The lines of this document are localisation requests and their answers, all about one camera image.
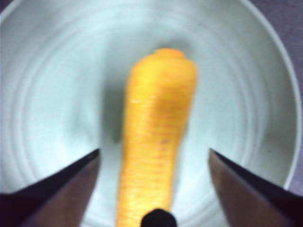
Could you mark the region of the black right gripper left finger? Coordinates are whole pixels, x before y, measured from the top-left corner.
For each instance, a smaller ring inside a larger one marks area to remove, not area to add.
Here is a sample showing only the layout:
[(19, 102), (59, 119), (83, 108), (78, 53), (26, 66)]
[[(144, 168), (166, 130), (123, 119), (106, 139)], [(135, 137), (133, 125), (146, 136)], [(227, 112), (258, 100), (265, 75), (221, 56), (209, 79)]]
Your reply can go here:
[(96, 149), (61, 171), (0, 195), (2, 227), (78, 227), (92, 196), (100, 166)]

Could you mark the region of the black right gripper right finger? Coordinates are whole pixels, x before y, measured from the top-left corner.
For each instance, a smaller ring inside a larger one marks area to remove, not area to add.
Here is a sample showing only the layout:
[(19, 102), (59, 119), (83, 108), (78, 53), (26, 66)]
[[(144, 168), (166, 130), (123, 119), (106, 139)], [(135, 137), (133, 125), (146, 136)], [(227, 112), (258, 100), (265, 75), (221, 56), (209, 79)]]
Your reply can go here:
[(301, 227), (303, 198), (209, 150), (209, 169), (231, 227)]

